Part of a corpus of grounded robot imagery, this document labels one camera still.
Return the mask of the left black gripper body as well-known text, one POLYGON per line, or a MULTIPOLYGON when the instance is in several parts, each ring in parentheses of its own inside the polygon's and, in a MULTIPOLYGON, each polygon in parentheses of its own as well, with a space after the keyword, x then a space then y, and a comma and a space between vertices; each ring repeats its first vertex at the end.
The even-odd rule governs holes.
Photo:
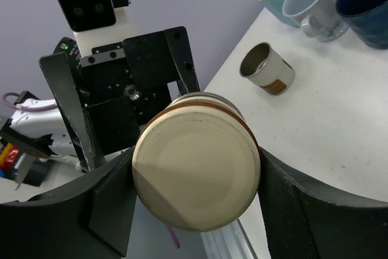
POLYGON ((140 127, 172 101, 168 84, 177 74, 166 36, 127 38, 84 61, 78 52, 68 58, 105 155, 134 146, 140 127))

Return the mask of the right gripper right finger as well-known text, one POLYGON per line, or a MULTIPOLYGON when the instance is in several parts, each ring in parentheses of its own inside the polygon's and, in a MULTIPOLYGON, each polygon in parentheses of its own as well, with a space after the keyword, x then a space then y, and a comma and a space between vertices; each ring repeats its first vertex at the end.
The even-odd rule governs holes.
POLYGON ((272 258, 387 258, 387 203, 304 174, 262 149, 258 196, 272 258))

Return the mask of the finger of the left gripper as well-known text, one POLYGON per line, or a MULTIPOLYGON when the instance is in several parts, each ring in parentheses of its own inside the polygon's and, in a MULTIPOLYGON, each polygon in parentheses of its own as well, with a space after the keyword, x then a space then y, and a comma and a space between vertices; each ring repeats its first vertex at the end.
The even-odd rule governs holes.
POLYGON ((195 72, 186 28, 180 26, 167 29, 164 32, 176 68, 176 82, 179 93, 188 94, 199 92, 199 82, 195 72))
POLYGON ((88 172, 105 164, 93 125, 79 97, 65 53, 43 56, 39 66, 59 107, 81 166, 88 172))

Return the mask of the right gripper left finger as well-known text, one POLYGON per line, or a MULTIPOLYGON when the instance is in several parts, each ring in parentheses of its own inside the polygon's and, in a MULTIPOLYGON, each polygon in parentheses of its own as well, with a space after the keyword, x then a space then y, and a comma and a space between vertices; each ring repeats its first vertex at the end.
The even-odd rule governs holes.
POLYGON ((1 204, 3 257, 125 257, 136 190, 129 149, 67 184, 1 204))

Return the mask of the white cup brown band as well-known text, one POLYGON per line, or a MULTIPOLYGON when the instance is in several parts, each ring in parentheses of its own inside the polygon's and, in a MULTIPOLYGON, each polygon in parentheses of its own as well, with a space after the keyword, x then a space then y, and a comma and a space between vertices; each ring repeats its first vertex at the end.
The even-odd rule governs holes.
POLYGON ((295 80, 295 70, 268 42, 257 44, 246 54, 239 74, 271 95, 282 94, 295 80))

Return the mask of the cream cup brown band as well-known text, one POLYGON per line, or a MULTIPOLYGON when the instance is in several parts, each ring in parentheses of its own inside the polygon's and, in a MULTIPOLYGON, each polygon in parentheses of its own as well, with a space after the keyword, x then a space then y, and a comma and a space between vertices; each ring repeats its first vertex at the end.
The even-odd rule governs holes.
POLYGON ((145 126, 132 173, 153 216, 178 229, 207 232, 250 206, 259 186, 260 148, 233 103, 214 93, 189 93, 145 126))

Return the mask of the pale grey-blue mug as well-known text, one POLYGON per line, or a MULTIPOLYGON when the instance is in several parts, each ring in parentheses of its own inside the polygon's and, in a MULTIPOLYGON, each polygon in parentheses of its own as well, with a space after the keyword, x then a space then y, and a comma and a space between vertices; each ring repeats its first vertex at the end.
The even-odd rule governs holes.
POLYGON ((307 37, 330 42, 349 28, 337 13, 335 4, 336 0, 285 0, 282 11, 307 37))

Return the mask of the large dark blue mug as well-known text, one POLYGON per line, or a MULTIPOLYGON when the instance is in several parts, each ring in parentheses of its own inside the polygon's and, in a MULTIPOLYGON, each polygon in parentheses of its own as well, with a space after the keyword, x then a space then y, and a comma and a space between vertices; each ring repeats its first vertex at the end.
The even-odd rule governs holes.
POLYGON ((367 46, 387 48, 387 0, 336 0, 336 11, 367 46))

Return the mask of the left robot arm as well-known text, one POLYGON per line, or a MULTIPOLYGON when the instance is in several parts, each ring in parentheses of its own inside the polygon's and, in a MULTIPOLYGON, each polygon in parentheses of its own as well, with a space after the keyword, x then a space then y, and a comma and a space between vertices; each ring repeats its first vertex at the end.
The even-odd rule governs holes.
POLYGON ((136 144, 142 128, 172 102, 170 83, 181 95, 199 90, 183 26, 97 46, 88 56, 65 37, 39 65, 53 99, 22 92, 1 136, 37 158, 75 156, 86 172, 136 144))

